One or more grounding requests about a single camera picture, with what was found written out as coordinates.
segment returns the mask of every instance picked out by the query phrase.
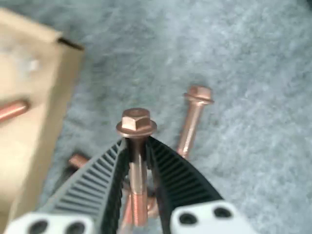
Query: threaded shaft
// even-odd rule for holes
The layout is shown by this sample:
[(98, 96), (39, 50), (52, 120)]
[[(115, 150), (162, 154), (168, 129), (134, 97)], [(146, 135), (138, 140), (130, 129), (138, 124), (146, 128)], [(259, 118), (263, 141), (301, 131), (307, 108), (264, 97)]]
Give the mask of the threaded shaft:
[(147, 222), (147, 192), (141, 194), (131, 194), (133, 224), (144, 226)]

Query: bolt thread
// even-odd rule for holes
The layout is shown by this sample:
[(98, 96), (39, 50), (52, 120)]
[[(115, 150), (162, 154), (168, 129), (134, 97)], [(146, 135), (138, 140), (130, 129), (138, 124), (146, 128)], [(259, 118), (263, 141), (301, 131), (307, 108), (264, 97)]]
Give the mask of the bolt thread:
[(75, 168), (81, 168), (83, 167), (89, 159), (87, 159), (85, 156), (82, 156), (80, 154), (74, 154), (69, 160), (69, 164), (72, 165)]
[(137, 227), (144, 226), (147, 222), (147, 192), (131, 194), (133, 224)]

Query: floor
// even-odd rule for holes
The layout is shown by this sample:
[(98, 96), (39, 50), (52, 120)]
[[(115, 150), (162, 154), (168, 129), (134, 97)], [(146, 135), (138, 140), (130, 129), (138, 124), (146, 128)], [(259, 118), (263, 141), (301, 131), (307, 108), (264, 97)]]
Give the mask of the floor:
[[(261, 234), (312, 233), (312, 10), (306, 0), (0, 0), (86, 48), (41, 204), (124, 109), (175, 147), (192, 84), (213, 89), (190, 160)], [(161, 233), (159, 220), (135, 233)]]

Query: white plastic part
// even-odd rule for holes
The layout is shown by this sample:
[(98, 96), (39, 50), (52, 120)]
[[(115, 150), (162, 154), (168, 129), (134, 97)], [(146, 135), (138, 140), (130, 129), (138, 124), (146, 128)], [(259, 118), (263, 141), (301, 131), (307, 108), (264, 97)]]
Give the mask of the white plastic part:
[[(192, 215), (196, 222), (181, 223), (181, 216)], [(247, 219), (231, 204), (224, 200), (206, 202), (196, 205), (183, 206), (175, 209), (171, 215), (170, 229), (172, 234), (257, 234)]]
[[(37, 231), (34, 230), (34, 225), (39, 222), (46, 222), (46, 228), (41, 231), (37, 225)], [(69, 230), (72, 225), (83, 227), (82, 232), (71, 232)], [(86, 215), (60, 215), (60, 214), (44, 214), (44, 213), (27, 213), (22, 217), (13, 220), (4, 234), (97, 234), (94, 228), (93, 221)]]

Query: copper rod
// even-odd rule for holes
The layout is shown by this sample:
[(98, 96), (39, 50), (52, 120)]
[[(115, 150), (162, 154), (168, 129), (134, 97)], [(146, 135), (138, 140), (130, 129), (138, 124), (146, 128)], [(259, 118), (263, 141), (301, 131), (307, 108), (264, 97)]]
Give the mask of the copper rod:
[(0, 123), (24, 114), (29, 110), (29, 103), (17, 100), (0, 107)]
[(83, 167), (87, 162), (89, 161), (88, 158), (86, 158), (83, 155), (80, 154), (74, 154), (69, 160), (68, 163), (75, 167), (76, 169), (79, 169)]

